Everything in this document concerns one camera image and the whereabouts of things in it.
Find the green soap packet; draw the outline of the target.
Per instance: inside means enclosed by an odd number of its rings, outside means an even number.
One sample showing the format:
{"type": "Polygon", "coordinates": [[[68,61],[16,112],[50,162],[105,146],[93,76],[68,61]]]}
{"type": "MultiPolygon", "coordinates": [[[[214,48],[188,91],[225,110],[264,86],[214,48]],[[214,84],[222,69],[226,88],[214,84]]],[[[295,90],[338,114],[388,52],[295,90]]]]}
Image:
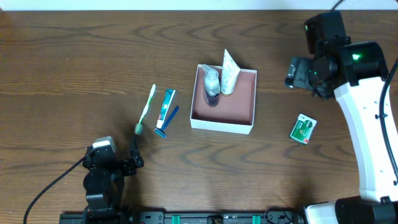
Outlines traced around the green soap packet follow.
{"type": "Polygon", "coordinates": [[[300,113],[289,134],[289,138],[301,144],[308,144],[316,125],[317,120],[300,113]]]}

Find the white lotion tube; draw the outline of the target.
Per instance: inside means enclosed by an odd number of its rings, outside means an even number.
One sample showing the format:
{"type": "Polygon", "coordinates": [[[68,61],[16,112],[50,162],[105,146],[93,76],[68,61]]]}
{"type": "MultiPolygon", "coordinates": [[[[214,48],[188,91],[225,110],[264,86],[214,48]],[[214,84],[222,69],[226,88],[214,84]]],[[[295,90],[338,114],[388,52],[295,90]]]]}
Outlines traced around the white lotion tube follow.
{"type": "Polygon", "coordinates": [[[221,92],[224,95],[231,95],[234,91],[240,68],[232,56],[225,49],[223,57],[223,68],[221,72],[221,92]]]}

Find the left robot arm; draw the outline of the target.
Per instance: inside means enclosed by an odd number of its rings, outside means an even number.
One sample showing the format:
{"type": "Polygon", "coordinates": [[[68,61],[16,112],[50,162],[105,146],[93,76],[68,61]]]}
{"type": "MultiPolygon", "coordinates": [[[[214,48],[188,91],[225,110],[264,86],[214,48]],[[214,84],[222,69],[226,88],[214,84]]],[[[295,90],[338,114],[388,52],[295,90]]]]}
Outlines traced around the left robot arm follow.
{"type": "Polygon", "coordinates": [[[116,159],[116,146],[111,136],[97,139],[86,149],[83,167],[88,174],[83,180],[86,201],[92,219],[119,218],[122,216],[121,199],[124,178],[134,175],[144,166],[144,160],[133,137],[129,157],[116,159]]]}

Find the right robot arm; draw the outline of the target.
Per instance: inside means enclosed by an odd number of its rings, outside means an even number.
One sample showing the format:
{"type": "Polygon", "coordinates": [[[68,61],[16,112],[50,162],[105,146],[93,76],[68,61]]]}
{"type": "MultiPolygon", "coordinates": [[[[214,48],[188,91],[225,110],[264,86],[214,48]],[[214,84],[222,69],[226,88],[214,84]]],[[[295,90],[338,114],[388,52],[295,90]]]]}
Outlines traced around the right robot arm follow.
{"type": "Polygon", "coordinates": [[[296,223],[397,223],[397,128],[389,101],[393,73],[379,44],[322,42],[315,58],[293,57],[289,88],[334,98],[348,124],[359,195],[303,208],[296,223]]]}

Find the clear pump bottle dark liquid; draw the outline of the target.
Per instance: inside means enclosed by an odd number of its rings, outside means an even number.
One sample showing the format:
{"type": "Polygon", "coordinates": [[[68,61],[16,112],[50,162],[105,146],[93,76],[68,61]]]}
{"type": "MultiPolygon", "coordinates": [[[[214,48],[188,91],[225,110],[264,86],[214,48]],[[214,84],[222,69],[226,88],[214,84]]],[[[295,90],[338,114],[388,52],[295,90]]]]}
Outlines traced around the clear pump bottle dark liquid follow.
{"type": "Polygon", "coordinates": [[[208,106],[216,107],[219,102],[219,95],[221,91],[219,73],[216,69],[206,64],[202,65],[202,69],[205,72],[203,78],[205,101],[208,106]]]}

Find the green white toothbrush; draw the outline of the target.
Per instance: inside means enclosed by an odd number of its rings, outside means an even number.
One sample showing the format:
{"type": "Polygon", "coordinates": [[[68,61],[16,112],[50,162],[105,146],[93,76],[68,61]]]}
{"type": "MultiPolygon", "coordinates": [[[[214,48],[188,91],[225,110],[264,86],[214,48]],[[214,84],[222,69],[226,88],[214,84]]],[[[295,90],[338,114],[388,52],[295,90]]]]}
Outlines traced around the green white toothbrush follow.
{"type": "Polygon", "coordinates": [[[143,121],[145,115],[147,114],[147,112],[148,112],[148,110],[149,110],[149,106],[150,106],[150,103],[151,103],[151,101],[152,101],[152,98],[153,98],[153,96],[154,96],[154,94],[155,94],[155,90],[156,90],[156,84],[154,83],[154,84],[152,85],[151,89],[150,89],[150,93],[149,93],[149,97],[148,97],[148,99],[147,99],[146,105],[145,105],[144,109],[142,110],[142,114],[141,114],[140,120],[139,120],[139,122],[138,122],[138,123],[136,124],[136,126],[135,126],[134,133],[135,133],[136,135],[140,135],[140,134],[142,133],[142,130],[143,130],[142,121],[143,121]]]}

